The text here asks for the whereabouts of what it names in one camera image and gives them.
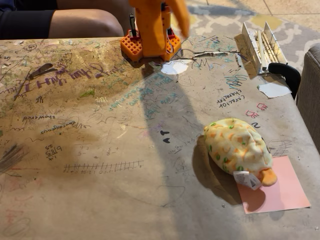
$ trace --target plush toy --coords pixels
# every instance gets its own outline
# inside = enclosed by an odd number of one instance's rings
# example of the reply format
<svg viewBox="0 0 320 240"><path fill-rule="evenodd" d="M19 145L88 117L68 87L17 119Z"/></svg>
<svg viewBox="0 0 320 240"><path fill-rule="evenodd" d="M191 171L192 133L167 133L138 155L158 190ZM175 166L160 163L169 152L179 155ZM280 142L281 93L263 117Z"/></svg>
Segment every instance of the plush toy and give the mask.
<svg viewBox="0 0 320 240"><path fill-rule="evenodd" d="M213 161L226 173L248 171L263 186L276 183L272 155L261 135L245 121L227 118L204 127L204 141Z"/></svg>

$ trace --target orange pegboard base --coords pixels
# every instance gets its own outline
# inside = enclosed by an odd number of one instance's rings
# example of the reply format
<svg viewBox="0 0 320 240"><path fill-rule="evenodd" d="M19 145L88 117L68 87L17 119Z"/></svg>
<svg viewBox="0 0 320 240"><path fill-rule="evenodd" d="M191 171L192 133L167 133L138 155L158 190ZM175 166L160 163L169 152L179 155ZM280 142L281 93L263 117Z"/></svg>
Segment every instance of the orange pegboard base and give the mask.
<svg viewBox="0 0 320 240"><path fill-rule="evenodd" d="M140 39L130 40L130 36L127 35L120 40L120 47L121 47L121 50L134 62L138 62L140 59L144 57L143 48L142 48ZM180 49L181 49L181 40L179 37L174 36L174 38L166 40L166 54L160 57L164 61L168 62L177 54L177 52L179 52Z"/></svg>
<svg viewBox="0 0 320 240"><path fill-rule="evenodd" d="M141 40L130 40L130 36L127 35L120 40L121 50L134 62L138 62L142 59L143 51Z"/></svg>
<svg viewBox="0 0 320 240"><path fill-rule="evenodd" d="M171 49L169 41L173 47L173 53L171 53L172 49ZM161 58L164 61L168 62L180 51L180 49L181 49L181 40L179 37L174 36L174 38L172 38L172 39L167 39L166 40L166 54L161 56Z"/></svg>

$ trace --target pink paper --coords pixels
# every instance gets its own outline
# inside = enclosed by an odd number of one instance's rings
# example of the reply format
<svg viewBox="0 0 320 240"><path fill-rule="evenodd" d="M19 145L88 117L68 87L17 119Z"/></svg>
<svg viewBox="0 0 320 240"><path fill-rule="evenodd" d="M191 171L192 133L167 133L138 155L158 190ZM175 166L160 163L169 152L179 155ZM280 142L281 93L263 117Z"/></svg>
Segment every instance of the pink paper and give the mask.
<svg viewBox="0 0 320 240"><path fill-rule="evenodd" d="M246 214L301 209L311 206L288 156L273 158L272 169L277 176L277 182L272 186L262 186L254 191L238 184Z"/></svg>

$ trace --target white paper scrap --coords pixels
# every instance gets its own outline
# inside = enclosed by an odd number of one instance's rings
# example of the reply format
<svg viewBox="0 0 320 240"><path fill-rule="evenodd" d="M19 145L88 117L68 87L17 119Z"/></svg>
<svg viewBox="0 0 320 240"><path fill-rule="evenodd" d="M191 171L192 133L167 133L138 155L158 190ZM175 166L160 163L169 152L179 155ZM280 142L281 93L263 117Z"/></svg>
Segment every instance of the white paper scrap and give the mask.
<svg viewBox="0 0 320 240"><path fill-rule="evenodd" d="M259 85L258 89L270 99L292 93L284 79L278 79L264 85Z"/></svg>
<svg viewBox="0 0 320 240"><path fill-rule="evenodd" d="M168 75L181 74L188 69L188 63L192 62L189 59L173 60L163 64L161 72Z"/></svg>

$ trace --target person's leg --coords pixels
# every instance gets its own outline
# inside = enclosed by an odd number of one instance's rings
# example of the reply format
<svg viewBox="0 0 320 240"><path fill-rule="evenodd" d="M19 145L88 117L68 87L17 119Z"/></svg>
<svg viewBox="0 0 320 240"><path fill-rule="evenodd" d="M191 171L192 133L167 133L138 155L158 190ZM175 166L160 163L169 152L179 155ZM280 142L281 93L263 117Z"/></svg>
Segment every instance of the person's leg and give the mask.
<svg viewBox="0 0 320 240"><path fill-rule="evenodd" d="M120 23L107 11L70 9L54 12L48 38L103 38L123 35Z"/></svg>
<svg viewBox="0 0 320 240"><path fill-rule="evenodd" d="M134 8L130 6L129 0L56 0L56 3L59 10L100 9L109 12L121 24L124 35L130 29L129 16L134 13Z"/></svg>
<svg viewBox="0 0 320 240"><path fill-rule="evenodd" d="M110 13L98 9L6 11L0 14L0 40L121 37Z"/></svg>

